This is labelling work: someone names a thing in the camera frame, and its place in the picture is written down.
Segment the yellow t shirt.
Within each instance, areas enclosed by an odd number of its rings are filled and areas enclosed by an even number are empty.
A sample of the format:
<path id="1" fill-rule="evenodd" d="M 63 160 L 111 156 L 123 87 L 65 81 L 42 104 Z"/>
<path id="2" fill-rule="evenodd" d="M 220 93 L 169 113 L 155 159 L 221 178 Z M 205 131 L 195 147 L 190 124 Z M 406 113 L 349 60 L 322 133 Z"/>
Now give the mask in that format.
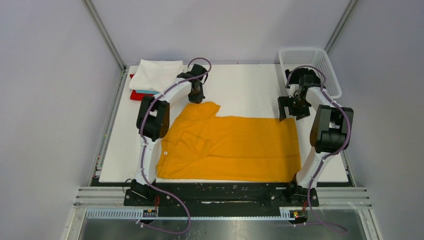
<path id="1" fill-rule="evenodd" d="M 218 116 L 188 104 L 162 139 L 157 176 L 168 180 L 289 182 L 301 169 L 294 119 Z"/>

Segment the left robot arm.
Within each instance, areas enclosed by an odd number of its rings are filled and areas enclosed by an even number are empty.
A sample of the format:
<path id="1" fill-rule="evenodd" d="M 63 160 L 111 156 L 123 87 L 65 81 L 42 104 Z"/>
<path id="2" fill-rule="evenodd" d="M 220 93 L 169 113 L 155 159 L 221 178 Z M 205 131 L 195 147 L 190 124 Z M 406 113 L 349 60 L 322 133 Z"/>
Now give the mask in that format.
<path id="1" fill-rule="evenodd" d="M 200 104 L 205 99 L 203 84 L 211 69 L 211 65 L 206 69 L 194 64 L 190 71 L 178 74 L 165 90 L 154 96 L 145 96 L 141 101 L 136 120 L 140 136 L 140 161 L 130 190 L 144 206 L 155 200 L 155 192 L 149 184 L 157 177 L 156 164 L 161 157 L 161 141 L 172 125 L 171 107 L 181 99 Z"/>

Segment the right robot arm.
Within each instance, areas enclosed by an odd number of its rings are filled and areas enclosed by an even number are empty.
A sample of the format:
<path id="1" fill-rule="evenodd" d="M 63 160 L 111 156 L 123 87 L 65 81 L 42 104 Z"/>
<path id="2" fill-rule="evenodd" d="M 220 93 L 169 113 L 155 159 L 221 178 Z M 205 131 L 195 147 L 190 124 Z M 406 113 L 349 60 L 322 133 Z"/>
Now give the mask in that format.
<path id="1" fill-rule="evenodd" d="M 277 100 L 279 121 L 288 116 L 302 120 L 310 116 L 310 108 L 315 110 L 309 134 L 310 152 L 284 190 L 285 199 L 299 206 L 311 199 L 312 190 L 328 162 L 348 147 L 354 110 L 336 103 L 314 75 L 304 74 L 296 83 L 288 83 L 288 88 L 289 95 Z"/>

